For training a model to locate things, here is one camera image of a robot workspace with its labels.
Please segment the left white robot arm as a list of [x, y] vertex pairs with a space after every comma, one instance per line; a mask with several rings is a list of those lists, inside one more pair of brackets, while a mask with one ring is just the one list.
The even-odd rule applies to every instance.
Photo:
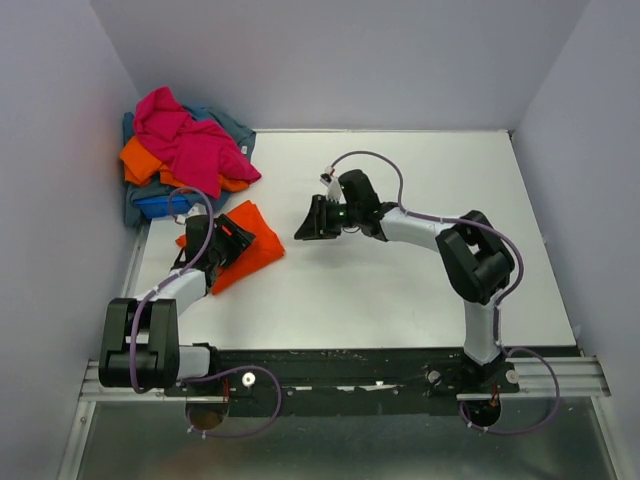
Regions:
[[185, 244], [167, 277], [142, 294], [108, 304], [98, 362], [101, 385], [145, 393], [187, 381], [201, 395], [214, 393], [222, 380], [216, 349], [207, 343], [182, 345], [178, 320], [256, 240], [224, 214], [187, 218]]

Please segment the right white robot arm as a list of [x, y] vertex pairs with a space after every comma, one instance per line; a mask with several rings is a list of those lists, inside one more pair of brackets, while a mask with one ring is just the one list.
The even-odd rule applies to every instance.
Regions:
[[460, 379], [480, 392], [496, 380], [494, 364], [502, 356], [496, 338], [499, 296], [510, 285], [516, 262], [506, 241], [479, 211], [445, 219], [410, 213], [399, 202], [379, 199], [368, 176], [351, 170], [340, 176], [328, 168], [327, 188], [312, 197], [309, 211], [294, 234], [298, 241], [333, 240], [357, 229], [382, 242], [400, 242], [437, 253], [454, 292], [463, 300], [465, 341]]

